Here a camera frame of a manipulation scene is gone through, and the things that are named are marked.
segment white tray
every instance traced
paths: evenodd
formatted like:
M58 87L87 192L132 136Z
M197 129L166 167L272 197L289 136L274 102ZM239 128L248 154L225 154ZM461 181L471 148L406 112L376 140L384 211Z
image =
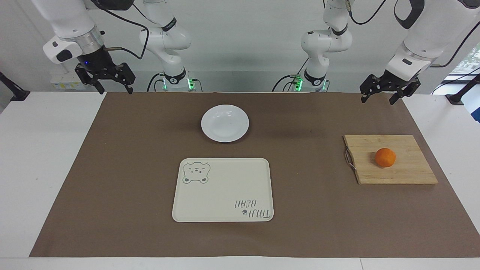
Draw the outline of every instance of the white tray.
M250 222L273 218L268 161L184 159L172 217L177 222Z

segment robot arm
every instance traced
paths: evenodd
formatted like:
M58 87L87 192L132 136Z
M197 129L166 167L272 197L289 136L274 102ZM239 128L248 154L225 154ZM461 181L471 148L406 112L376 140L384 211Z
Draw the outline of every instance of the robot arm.
M82 0L32 0L42 16L52 25L55 36L43 46L43 51L54 63L62 63L76 57L80 63L75 72L83 84L94 86L100 94L105 91L98 81L109 79L130 87L135 75L127 63L115 65L106 50L101 33L88 16ZM104 8L126 10L133 0L104 0Z
M397 5L409 4L411 11L400 19ZM373 74L361 84L362 102L382 91L396 91L390 98L410 97L420 86L417 76L425 71L456 39L480 11L480 0L397 0L395 18L408 29L408 35L387 64L384 74Z
M150 30L146 48L162 62L165 87L176 91L189 91L192 89L189 72L183 66L176 50L190 47L190 34L177 24L167 0L144 0L144 5L148 20L160 26ZM146 32L142 31L140 41L144 43L145 40Z
M348 30L348 10L345 0L329 0L323 19L328 30L313 30L303 35L302 49L308 54L307 68L301 74L302 88L318 91L326 77L330 61L326 52L348 50L352 44L352 34Z

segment cutting board handle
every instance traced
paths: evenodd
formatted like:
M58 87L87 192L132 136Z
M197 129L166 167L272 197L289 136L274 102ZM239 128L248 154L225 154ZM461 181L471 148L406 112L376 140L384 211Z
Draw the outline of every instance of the cutting board handle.
M357 170L357 168L355 168L355 165L353 165L353 159L352 159L352 157L350 156L350 151L348 150L348 147L347 147L347 149L345 150L345 160L347 161L348 165L349 165L354 171Z

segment wooden cutting board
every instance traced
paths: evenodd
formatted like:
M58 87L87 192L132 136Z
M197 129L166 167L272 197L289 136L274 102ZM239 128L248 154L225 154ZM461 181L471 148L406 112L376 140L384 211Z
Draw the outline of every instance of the wooden cutting board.
M347 154L359 184L437 184L417 141L412 135L344 135ZM396 154L392 167L375 162L378 149L390 148Z

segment bear face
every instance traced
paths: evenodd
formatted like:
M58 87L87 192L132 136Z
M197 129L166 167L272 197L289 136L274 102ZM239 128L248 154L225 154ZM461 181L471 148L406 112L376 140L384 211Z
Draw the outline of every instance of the bear face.
M201 162L187 163L183 166L183 179L185 184L191 181L199 181L205 184L208 181L208 172L210 171L210 165Z

